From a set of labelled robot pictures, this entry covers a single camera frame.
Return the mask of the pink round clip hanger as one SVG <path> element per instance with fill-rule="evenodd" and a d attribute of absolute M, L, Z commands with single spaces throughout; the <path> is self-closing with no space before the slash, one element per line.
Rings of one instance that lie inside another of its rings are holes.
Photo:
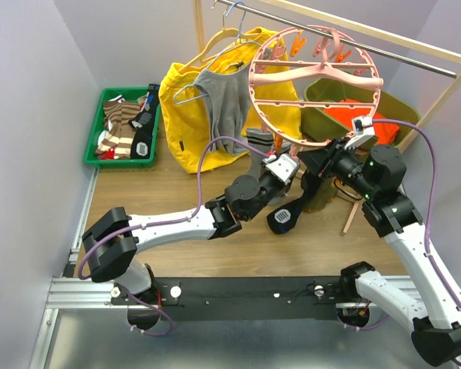
<path fill-rule="evenodd" d="M 282 59 L 283 54 L 287 50 L 283 37 L 295 34 L 299 39 L 302 39 L 302 30 L 292 27 L 278 32 L 263 43 L 249 64 L 250 101 L 262 122 L 262 128 L 290 142 L 292 155 L 296 155 L 305 148 L 313 150 L 323 148 L 330 143 L 330 140 L 314 142 L 308 141 L 305 138 L 295 138 L 287 134 L 284 130 L 277 128 L 270 120 L 268 114 L 263 112 L 262 107 L 368 108 L 370 112 L 366 116 L 373 118 L 380 102 L 383 79 L 380 77 L 370 55 L 356 48 L 357 53 L 363 60 L 361 63 L 334 62 L 334 58 L 339 54 L 340 45 L 346 43 L 342 41 L 342 38 L 350 40 L 351 37 L 338 32 L 334 28 L 321 26 L 318 29 L 332 35 L 332 38 L 323 36 L 314 46 L 313 57 L 318 58 L 318 61 L 305 62 L 301 60 Z M 257 87 L 282 84 L 304 78 L 331 79 L 354 87 L 363 88 L 372 91 L 373 100 L 367 103 L 351 104 L 349 102 L 288 101 L 283 99 L 258 98 L 256 96 Z"/>

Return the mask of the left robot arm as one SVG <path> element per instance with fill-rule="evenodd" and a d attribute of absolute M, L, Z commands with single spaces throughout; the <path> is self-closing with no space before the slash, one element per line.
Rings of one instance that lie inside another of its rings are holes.
<path fill-rule="evenodd" d="M 114 281 L 139 304 L 155 293 L 150 267 L 135 260 L 149 248 L 179 241 L 225 238 L 241 230 L 269 202 L 287 190 L 296 172 L 263 170 L 259 178 L 241 175 L 224 194 L 197 208 L 160 215 L 129 215 L 123 207 L 112 208 L 82 236 L 85 256 L 78 277 L 94 283 Z"/>

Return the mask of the olive striped sock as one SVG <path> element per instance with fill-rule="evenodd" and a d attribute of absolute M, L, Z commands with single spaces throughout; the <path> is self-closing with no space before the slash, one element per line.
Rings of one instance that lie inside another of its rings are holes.
<path fill-rule="evenodd" d="M 306 212 L 317 212 L 323 210 L 336 196 L 337 188 L 333 184 L 333 178 L 325 179 L 317 193 L 307 200 L 303 206 Z"/>

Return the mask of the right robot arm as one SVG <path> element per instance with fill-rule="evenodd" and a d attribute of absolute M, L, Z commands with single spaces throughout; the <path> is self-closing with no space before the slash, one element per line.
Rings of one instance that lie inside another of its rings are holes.
<path fill-rule="evenodd" d="M 364 261 L 341 271 L 340 296 L 377 305 L 406 329 L 426 363 L 437 367 L 459 357 L 461 289 L 426 237 L 425 219 L 400 191 L 406 173 L 400 151 L 375 145 L 360 161 L 345 141 L 335 139 L 324 148 L 299 152 L 298 158 L 312 179 L 336 177 L 363 197 L 365 219 L 402 261 L 420 299 L 390 284 Z"/>

